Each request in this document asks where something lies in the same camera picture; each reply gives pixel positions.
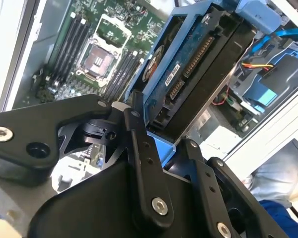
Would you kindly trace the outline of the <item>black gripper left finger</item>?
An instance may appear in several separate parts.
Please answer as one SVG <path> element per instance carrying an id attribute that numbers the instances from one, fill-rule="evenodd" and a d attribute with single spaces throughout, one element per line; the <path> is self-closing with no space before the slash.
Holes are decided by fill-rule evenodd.
<path id="1" fill-rule="evenodd" d="M 0 178 L 40 186 L 60 159 L 102 144 L 103 170 L 120 161 L 129 165 L 137 225 L 168 229 L 174 212 L 155 141 L 146 131 L 143 97 L 134 91 L 120 109 L 89 94 L 0 113 Z"/>

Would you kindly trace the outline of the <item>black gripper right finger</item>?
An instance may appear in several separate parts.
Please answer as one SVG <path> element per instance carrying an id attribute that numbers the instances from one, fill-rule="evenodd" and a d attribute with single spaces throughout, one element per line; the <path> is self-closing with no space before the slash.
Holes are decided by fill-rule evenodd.
<path id="1" fill-rule="evenodd" d="M 248 238 L 287 237 L 225 162 L 217 158 L 206 162 L 191 139 L 183 139 L 179 147 L 184 156 L 181 173 L 190 178 L 199 222 L 210 237 L 240 237 L 229 217 L 231 210 L 240 212 L 237 223 L 245 226 Z"/>

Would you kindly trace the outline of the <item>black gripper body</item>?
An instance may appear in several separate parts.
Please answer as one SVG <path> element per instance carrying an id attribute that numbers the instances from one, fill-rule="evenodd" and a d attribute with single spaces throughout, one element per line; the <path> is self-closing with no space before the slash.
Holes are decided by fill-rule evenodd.
<path id="1" fill-rule="evenodd" d="M 207 238 L 189 182 L 164 172 L 174 221 L 165 231 L 135 225 L 127 163 L 117 163 L 52 197 L 32 218 L 29 238 Z"/>

